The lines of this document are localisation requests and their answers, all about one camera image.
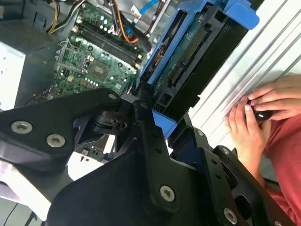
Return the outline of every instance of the screw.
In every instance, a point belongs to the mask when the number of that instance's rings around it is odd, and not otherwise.
[[[172,202],[175,198],[174,191],[166,185],[163,185],[160,188],[160,194],[161,194],[162,198],[168,202]]]
[[[275,226],[282,226],[282,224],[278,221],[275,221]]]
[[[13,132],[18,134],[27,134],[33,129],[32,125],[27,121],[15,121],[10,127]]]
[[[202,137],[204,134],[202,131],[198,130],[198,134]]]
[[[226,148],[223,148],[222,151],[223,151],[225,154],[229,154],[229,151],[228,151]]]
[[[237,224],[237,218],[232,210],[230,210],[229,208],[225,208],[224,215],[231,224],[233,225]]]
[[[59,134],[49,135],[46,141],[50,147],[63,147],[66,143],[66,139]]]
[[[117,99],[117,97],[114,95],[114,94],[109,94],[109,98],[111,98],[111,99],[113,99],[113,100],[116,100]]]
[[[143,107],[143,108],[145,108],[145,109],[148,109],[147,105],[145,103],[143,103],[143,102],[140,104],[140,106]]]

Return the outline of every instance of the hand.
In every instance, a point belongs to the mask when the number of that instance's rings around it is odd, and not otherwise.
[[[288,76],[256,89],[249,99],[257,111],[273,110],[271,120],[301,114],[301,75]]]
[[[252,108],[246,105],[247,101],[247,97],[243,97],[232,108],[225,125],[237,149],[238,159],[254,176],[270,136],[271,121],[264,121],[260,128]]]

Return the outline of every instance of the yellow wire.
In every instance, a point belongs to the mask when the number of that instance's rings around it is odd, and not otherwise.
[[[57,25],[58,16],[59,16],[59,14],[58,14],[58,6],[57,6],[55,0],[52,0],[52,2],[55,5],[55,18],[53,20],[51,29],[48,31],[48,34],[50,34],[55,29],[55,26]]]

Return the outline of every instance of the blue cable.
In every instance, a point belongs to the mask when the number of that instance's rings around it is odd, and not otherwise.
[[[153,5],[157,4],[159,0],[151,0],[149,3],[146,3],[145,6],[139,11],[141,15],[143,15],[149,8],[153,7]]]
[[[143,15],[149,8],[153,7],[154,5],[156,5],[159,2],[159,0],[151,0],[150,2],[146,3],[142,9],[139,11],[139,13],[141,15]],[[126,34],[130,34],[131,29],[127,28],[126,29]]]

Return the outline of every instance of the red shirt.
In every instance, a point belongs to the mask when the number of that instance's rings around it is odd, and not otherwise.
[[[301,114],[273,121],[264,154],[272,161],[281,188],[269,194],[301,226]]]

